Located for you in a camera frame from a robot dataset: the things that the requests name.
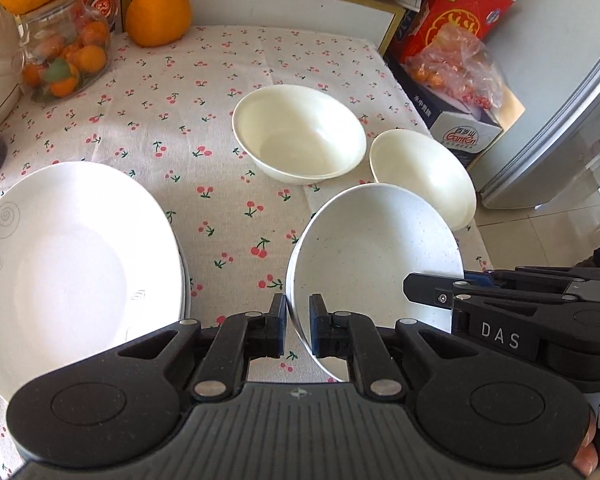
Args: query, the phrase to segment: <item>tile floor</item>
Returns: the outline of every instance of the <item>tile floor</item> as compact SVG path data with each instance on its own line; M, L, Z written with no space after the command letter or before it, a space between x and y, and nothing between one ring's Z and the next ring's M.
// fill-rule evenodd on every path
M490 210L475 221L495 269L573 266L600 246L600 190L586 173L538 208Z

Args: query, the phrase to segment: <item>metal pin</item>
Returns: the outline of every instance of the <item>metal pin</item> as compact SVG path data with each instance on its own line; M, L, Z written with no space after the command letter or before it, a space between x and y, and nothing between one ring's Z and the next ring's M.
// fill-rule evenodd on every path
M217 397L226 391L226 386L220 381L202 381L193 387L200 397Z
M378 379L371 383L371 391L380 397L390 397L402 391L402 385L393 379Z

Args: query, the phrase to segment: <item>plastic bag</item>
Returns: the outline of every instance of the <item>plastic bag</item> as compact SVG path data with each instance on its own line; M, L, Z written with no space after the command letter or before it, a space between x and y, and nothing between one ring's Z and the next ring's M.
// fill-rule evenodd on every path
M467 105L502 106L502 72L484 43L454 23L445 23L429 45L407 59L407 67L418 83Z

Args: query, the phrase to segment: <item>tablecloth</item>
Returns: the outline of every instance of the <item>tablecloth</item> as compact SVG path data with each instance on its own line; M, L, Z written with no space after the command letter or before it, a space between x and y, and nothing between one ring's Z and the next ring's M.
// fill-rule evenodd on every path
M371 144L391 128L428 134L375 47L364 40L267 27L193 27L154 49L126 34L112 42L111 69L77 96L40 105L22 98L0 126L8 157L0 196L24 176L67 160L109 164L145 186L179 238L203 326L245 310L268 310L284 289L294 244L318 208L372 181L368 158L351 173L311 186L262 174L235 142L231 114L261 86L326 92L358 117ZM472 222L455 233L465 269L490 265ZM330 380L288 323L285 354L252 363L250 380ZM0 475L20 463L0 398Z

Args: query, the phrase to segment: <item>jar of oranges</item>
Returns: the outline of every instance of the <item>jar of oranges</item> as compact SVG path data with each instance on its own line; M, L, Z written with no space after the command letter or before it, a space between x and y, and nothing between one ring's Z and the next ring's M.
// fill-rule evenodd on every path
M52 0L16 22L20 49L12 57L0 56L0 75L19 73L35 102L74 95L109 65L109 25L83 0Z

